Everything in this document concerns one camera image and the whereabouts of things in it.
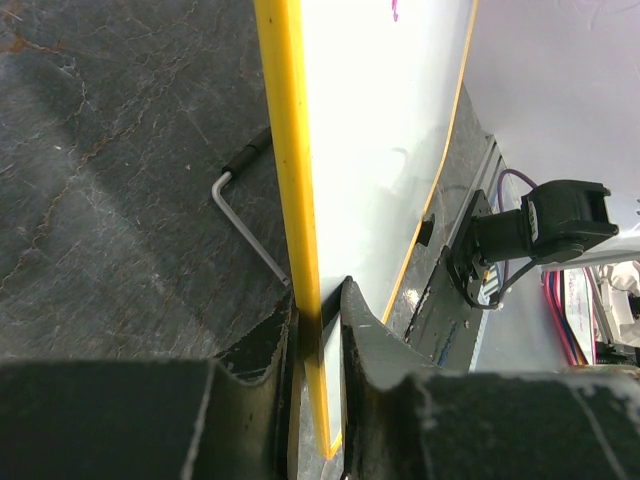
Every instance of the gray stone surface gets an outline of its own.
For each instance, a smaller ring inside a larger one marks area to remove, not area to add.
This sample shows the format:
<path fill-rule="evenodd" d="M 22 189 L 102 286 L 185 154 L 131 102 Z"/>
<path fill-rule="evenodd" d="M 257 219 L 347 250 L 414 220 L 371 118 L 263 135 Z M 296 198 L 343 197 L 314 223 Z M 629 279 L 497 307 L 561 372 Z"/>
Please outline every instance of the gray stone surface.
<path fill-rule="evenodd" d="M 232 344 L 284 293 L 209 193 L 268 124 L 252 2 L 0 15 L 0 358 Z M 225 195 L 288 270 L 272 154 Z"/>

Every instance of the white wall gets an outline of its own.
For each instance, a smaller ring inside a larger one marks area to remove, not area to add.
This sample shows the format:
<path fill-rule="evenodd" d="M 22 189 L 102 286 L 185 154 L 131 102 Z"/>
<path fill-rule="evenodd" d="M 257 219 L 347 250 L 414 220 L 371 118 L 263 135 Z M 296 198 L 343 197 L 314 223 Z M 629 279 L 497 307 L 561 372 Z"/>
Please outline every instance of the white wall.
<path fill-rule="evenodd" d="M 481 0 L 465 83 L 510 167 L 640 193 L 640 0 Z"/>

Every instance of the white board surface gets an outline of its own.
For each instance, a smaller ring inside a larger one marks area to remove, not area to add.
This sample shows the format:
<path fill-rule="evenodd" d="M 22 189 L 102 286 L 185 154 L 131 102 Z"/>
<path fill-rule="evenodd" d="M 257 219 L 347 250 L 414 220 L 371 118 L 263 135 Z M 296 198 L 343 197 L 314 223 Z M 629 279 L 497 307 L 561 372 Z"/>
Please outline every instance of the white board surface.
<path fill-rule="evenodd" d="M 434 186 L 472 0 L 303 0 L 320 289 L 380 319 Z"/>

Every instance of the whiteboard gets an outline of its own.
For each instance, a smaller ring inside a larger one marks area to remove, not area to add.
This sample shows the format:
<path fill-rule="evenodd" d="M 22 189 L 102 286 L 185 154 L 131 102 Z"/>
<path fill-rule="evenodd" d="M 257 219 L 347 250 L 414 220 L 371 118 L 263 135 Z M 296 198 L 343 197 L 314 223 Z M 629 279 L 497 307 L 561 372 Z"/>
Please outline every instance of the whiteboard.
<path fill-rule="evenodd" d="M 301 4 L 322 299 L 351 275 L 386 321 L 443 161 L 473 2 Z"/>
<path fill-rule="evenodd" d="M 446 154 L 476 2 L 255 5 L 316 437 L 331 456 L 340 338 L 322 307 L 350 275 L 386 322 Z"/>

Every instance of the black plastic part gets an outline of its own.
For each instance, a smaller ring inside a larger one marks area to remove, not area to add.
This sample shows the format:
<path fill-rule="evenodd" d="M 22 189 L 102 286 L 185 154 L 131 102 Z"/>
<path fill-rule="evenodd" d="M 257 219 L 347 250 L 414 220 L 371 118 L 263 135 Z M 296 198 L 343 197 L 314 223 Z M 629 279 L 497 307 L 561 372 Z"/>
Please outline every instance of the black plastic part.
<path fill-rule="evenodd" d="M 556 180 L 522 197 L 522 209 L 478 219 L 473 225 L 485 264 L 531 257 L 566 262 L 618 233 L 609 223 L 599 183 Z"/>
<path fill-rule="evenodd" d="M 431 236 L 433 235 L 433 227 L 436 223 L 436 216 L 431 214 L 431 216 L 427 220 L 422 221 L 422 225 L 420 226 L 420 232 L 418 233 L 418 243 L 425 247 L 429 246 L 429 241 L 431 240 Z"/>
<path fill-rule="evenodd" d="M 362 295 L 353 282 L 343 294 L 349 304 L 342 312 L 343 479 L 637 476 L 640 436 L 633 418 L 640 388 L 631 378 L 444 376 L 423 366 L 424 359 L 404 355 L 389 355 L 397 360 L 381 376 L 386 352 L 401 342 L 388 331 L 383 343 L 365 336 L 374 327 L 363 323 Z"/>
<path fill-rule="evenodd" d="M 555 180 L 522 197 L 529 219 L 529 257 L 539 263 L 566 262 L 618 234 L 609 222 L 601 183 Z"/>
<path fill-rule="evenodd" d="M 235 178 L 251 166 L 260 155 L 267 150 L 272 143 L 271 127 L 265 128 L 260 134 L 251 140 L 240 153 L 222 167 L 222 173 L 229 172 Z"/>
<path fill-rule="evenodd" d="M 526 225 L 527 218 L 521 210 L 476 219 L 476 238 L 484 262 L 493 264 L 528 256 Z"/>
<path fill-rule="evenodd" d="M 451 281 L 466 302 L 475 306 L 478 292 L 489 265 L 483 261 L 481 247 L 478 244 L 477 224 L 491 216 L 491 206 L 482 190 L 471 197 L 467 210 L 462 217 L 458 233 L 451 249 L 443 250 Z"/>
<path fill-rule="evenodd" d="M 640 318 L 640 297 L 629 295 L 629 308 L 631 308 L 633 318 Z"/>
<path fill-rule="evenodd" d="M 296 478 L 292 299 L 218 359 L 0 368 L 0 478 Z"/>
<path fill-rule="evenodd" d="M 469 303 L 477 299 L 481 282 L 460 293 L 447 268 L 451 251 L 445 247 L 429 279 L 421 303 L 404 334 L 404 341 L 436 365 L 460 373 L 467 372 L 478 337 L 482 311 Z"/>

